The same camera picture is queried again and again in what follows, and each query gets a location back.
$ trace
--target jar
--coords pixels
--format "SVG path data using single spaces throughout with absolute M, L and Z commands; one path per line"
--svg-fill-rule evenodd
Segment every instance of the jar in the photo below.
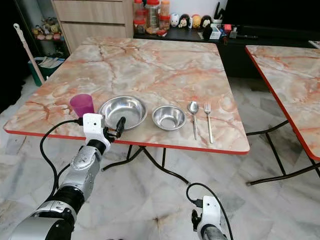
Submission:
M 170 15 L 169 16 L 160 16 L 160 24 L 159 24 L 160 30 L 166 30 L 168 31 L 170 28 Z
M 156 34 L 159 30 L 160 2 L 159 0 L 147 0 L 145 8 L 147 10 L 146 32 Z
M 136 19 L 138 17 L 139 11 L 144 9 L 144 5 L 142 0 L 134 0 L 133 3 L 133 18 Z
M 170 0 L 161 1 L 161 15 L 162 16 L 170 15 Z
M 143 18 L 145 23 L 147 23 L 148 10 L 143 8 L 136 11 L 136 18 Z
M 133 20 L 133 29 L 135 34 L 145 34 L 146 31 L 146 21 L 142 18 L 137 18 Z

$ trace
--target black cable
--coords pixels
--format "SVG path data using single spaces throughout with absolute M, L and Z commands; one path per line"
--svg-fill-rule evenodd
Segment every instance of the black cable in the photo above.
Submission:
M 59 188 L 59 178 L 60 178 L 60 176 L 61 176 L 61 174 L 68 168 L 68 167 L 70 167 L 70 163 L 68 163 L 68 165 L 67 166 L 65 166 L 64 168 L 62 168 L 62 170 L 58 173 L 58 184 L 56 185 L 56 189 L 58 189 Z
M 52 171 L 53 171 L 53 187 L 52 187 L 52 191 L 50 193 L 50 195 L 48 196 L 48 198 L 46 199 L 46 201 L 51 198 L 56 191 L 57 185 L 58 185 L 58 174 L 57 174 L 57 169 L 54 166 L 54 164 L 49 160 L 49 158 L 47 157 L 47 155 L 44 152 L 44 141 L 45 139 L 48 137 L 48 135 L 53 132 L 57 127 L 63 125 L 63 124 L 67 124 L 67 123 L 77 123 L 79 125 L 83 124 L 83 119 L 82 117 L 79 119 L 73 119 L 73 120 L 67 120 L 67 121 L 62 121 L 60 123 L 58 123 L 57 125 L 55 125 L 53 128 L 51 128 L 41 139 L 40 141 L 40 152 L 44 158 L 44 160 L 50 165 Z
M 219 203 L 220 208 L 221 208 L 221 210 L 222 210 L 222 212 L 223 212 L 223 215 L 224 215 L 226 224 L 228 225 L 228 230 L 229 230 L 229 234 L 230 234 L 230 240 L 234 240 L 234 236 L 232 235 L 231 226 L 230 226 L 229 219 L 228 219 L 228 217 L 227 217 L 226 211 L 225 211 L 224 207 L 222 206 L 222 203 L 220 202 L 220 200 L 219 200 L 219 198 L 217 197 L 217 195 L 216 195 L 208 186 L 206 186 L 206 185 L 204 185 L 204 184 L 202 184 L 202 183 L 199 183 L 199 182 L 195 182 L 195 183 L 190 184 L 190 185 L 187 187 L 186 192 L 185 192 L 186 197 L 188 198 L 188 200 L 189 200 L 191 203 L 196 204 L 196 201 L 197 201 L 197 200 L 192 200 L 192 199 L 189 197 L 189 189 L 190 189 L 192 186 L 196 186 L 196 185 L 204 187 L 205 189 L 207 189 L 207 190 L 215 197 L 215 199 L 216 199 L 217 202 Z

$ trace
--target metal spoon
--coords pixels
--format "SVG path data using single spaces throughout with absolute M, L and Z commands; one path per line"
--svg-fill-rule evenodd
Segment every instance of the metal spoon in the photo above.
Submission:
M 198 128 L 197 128 L 197 120 L 196 120 L 196 113 L 199 110 L 198 103 L 196 101 L 191 101 L 188 105 L 189 112 L 193 115 L 193 134 L 194 139 L 197 140 L 198 137 Z

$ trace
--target metal fork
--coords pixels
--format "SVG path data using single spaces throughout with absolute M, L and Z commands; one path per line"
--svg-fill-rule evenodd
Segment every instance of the metal fork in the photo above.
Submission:
M 211 113 L 211 105 L 210 102 L 204 103 L 204 112 L 208 116 L 208 128 L 209 128 L 209 137 L 210 137 L 210 143 L 214 143 L 214 138 L 212 137 L 212 130 L 211 130 L 211 123 L 210 123 L 210 113 Z

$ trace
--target mop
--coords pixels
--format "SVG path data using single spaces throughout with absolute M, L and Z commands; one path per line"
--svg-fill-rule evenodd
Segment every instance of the mop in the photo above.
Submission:
M 15 23 L 15 24 L 13 24 L 13 27 L 15 28 L 16 32 L 17 32 L 18 35 L 19 35 L 19 38 L 20 38 L 20 40 L 21 40 L 21 42 L 22 42 L 22 44 L 23 44 L 23 47 L 24 47 L 26 53 L 28 54 L 28 56 L 29 56 L 29 58 L 30 58 L 30 61 L 31 61 L 31 63 L 32 63 L 34 69 L 35 69 L 36 74 L 38 75 L 38 77 L 39 77 L 39 79 L 40 79 L 40 81 L 41 81 L 41 84 L 44 84 L 44 83 L 45 83 L 44 77 L 42 76 L 42 74 L 41 74 L 41 72 L 40 72 L 40 69 L 39 69 L 37 63 L 36 63 L 34 57 L 32 56 L 32 53 L 31 53 L 31 51 L 30 51 L 30 49 L 29 49 L 29 46 L 28 46 L 28 44 L 27 44 L 27 42 L 26 42 L 26 40 L 25 40 L 24 33 L 23 33 L 22 30 L 20 29 L 19 24 Z

